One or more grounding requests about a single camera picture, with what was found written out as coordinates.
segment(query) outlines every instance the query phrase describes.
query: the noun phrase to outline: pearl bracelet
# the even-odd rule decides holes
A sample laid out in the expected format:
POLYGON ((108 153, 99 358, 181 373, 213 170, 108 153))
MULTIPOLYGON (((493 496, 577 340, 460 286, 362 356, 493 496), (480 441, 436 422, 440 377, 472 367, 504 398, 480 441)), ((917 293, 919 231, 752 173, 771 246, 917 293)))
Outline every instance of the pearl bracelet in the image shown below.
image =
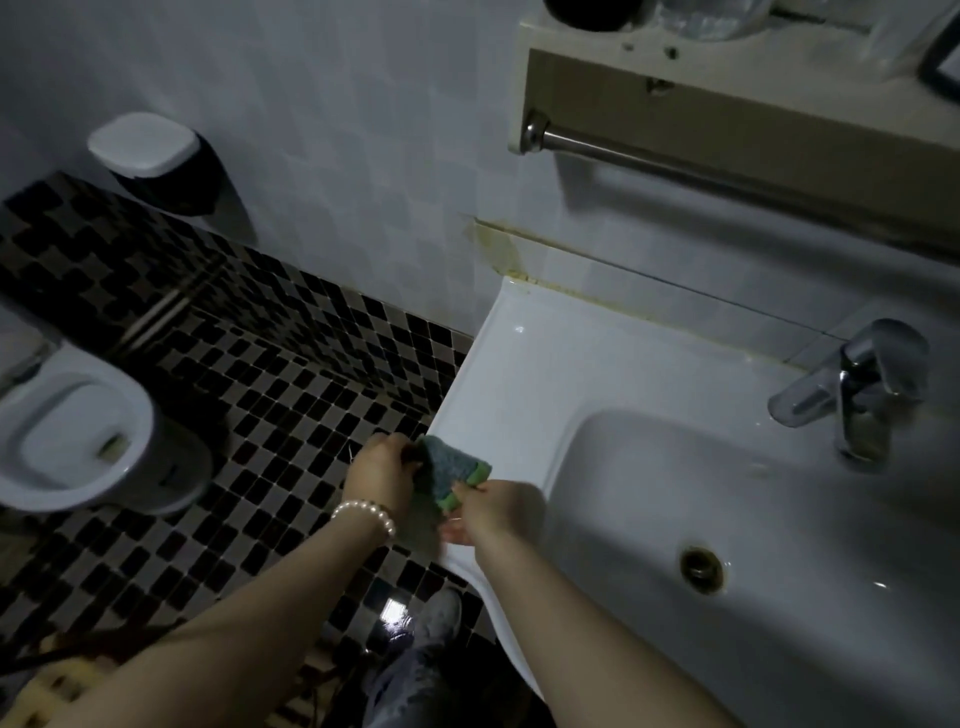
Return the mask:
POLYGON ((382 505, 374 503, 372 500, 345 500, 333 509, 333 516, 330 518, 335 519, 342 511, 348 508, 360 508, 376 516, 380 520, 380 524, 386 529, 387 535, 390 536, 390 538, 396 536, 396 523, 390 518, 387 509, 382 505))

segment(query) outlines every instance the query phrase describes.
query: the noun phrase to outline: shoe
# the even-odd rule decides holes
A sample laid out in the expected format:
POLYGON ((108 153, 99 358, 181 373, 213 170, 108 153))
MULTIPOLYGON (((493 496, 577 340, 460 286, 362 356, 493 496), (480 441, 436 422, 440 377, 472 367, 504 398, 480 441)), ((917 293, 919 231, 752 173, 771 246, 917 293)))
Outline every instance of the shoe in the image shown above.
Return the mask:
POLYGON ((453 644, 463 611, 460 593, 452 589, 441 589, 427 599, 414 624, 414 648, 453 644))

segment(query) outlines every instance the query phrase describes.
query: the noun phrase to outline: person's right arm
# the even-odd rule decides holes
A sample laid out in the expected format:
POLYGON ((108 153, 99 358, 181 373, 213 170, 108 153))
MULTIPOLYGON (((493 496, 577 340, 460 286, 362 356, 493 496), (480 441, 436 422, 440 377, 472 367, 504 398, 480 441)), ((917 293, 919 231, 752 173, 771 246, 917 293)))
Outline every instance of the person's right arm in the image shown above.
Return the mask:
POLYGON ((520 534, 520 489, 457 486, 462 518, 444 538, 473 543, 561 728, 735 726, 712 695, 594 604, 520 534))

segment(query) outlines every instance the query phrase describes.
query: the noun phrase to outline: shelf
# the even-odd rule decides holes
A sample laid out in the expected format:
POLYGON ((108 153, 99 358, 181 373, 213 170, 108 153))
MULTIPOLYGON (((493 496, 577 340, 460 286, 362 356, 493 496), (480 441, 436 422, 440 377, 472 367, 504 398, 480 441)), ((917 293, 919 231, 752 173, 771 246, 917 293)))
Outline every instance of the shelf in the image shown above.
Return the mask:
MULTIPOLYGON (((855 57, 864 36, 775 21, 752 36, 707 43, 654 26, 588 33, 537 10, 520 22, 518 70, 525 71, 531 50, 540 50, 960 150, 960 106, 912 77, 862 78, 855 57)), ((523 79, 516 82, 522 88, 523 79)), ((513 124, 511 137, 518 133, 513 124)))

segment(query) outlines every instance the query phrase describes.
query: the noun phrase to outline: person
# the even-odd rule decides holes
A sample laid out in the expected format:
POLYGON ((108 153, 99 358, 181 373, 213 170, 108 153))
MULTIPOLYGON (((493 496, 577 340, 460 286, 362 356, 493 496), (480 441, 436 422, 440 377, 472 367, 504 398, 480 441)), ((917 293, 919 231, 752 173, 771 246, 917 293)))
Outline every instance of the person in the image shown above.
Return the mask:
MULTIPOLYGON (((378 504, 401 522, 418 466, 401 461, 409 444, 399 434, 374 434, 350 465, 344 502, 378 504)), ((524 539, 522 489, 507 481, 476 489, 458 484, 462 511, 442 526, 442 536, 476 548, 477 563, 557 725, 736 725, 706 690, 590 601, 524 539)), ((49 725, 262 725, 289 690, 353 573, 386 540, 385 522, 374 509, 343 509, 273 567, 125 663, 49 725)), ((441 728, 450 723, 440 721, 456 720, 455 696, 433 664, 459 625, 459 599, 444 594, 450 593, 440 592, 424 608, 410 656, 405 662, 401 656, 378 680, 374 710, 365 718, 371 728, 441 728)))

